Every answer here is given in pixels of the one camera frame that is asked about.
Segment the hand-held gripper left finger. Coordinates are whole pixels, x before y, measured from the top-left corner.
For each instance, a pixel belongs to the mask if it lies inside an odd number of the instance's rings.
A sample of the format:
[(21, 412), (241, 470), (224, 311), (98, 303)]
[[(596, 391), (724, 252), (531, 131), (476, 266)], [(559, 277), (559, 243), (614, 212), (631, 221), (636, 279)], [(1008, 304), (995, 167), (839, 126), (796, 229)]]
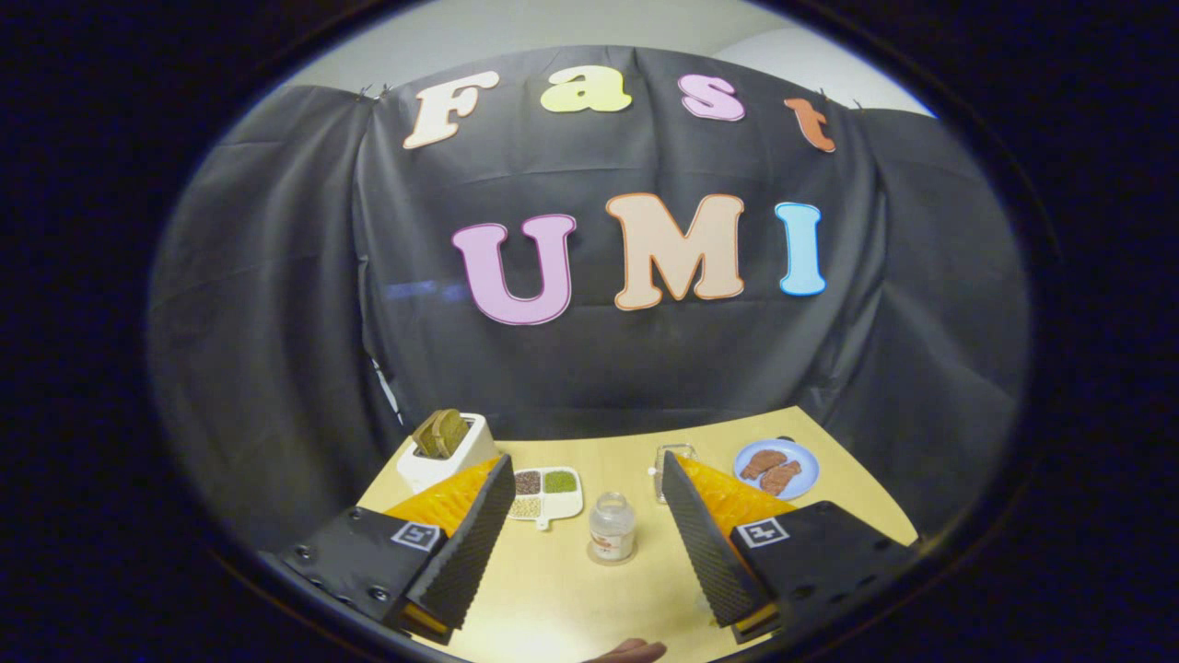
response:
[(511, 457), (494, 454), (414, 494), (391, 459), (356, 504), (263, 563), (329, 629), (375, 646), (444, 646), (518, 494), (513, 471)]

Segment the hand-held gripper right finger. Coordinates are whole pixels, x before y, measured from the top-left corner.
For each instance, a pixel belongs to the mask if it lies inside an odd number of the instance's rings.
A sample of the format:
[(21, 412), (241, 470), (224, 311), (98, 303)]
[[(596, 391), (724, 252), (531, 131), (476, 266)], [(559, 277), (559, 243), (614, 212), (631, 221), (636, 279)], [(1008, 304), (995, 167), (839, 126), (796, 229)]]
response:
[(790, 642), (876, 599), (918, 550), (834, 501), (793, 508), (667, 452), (661, 494), (714, 621), (740, 643)]

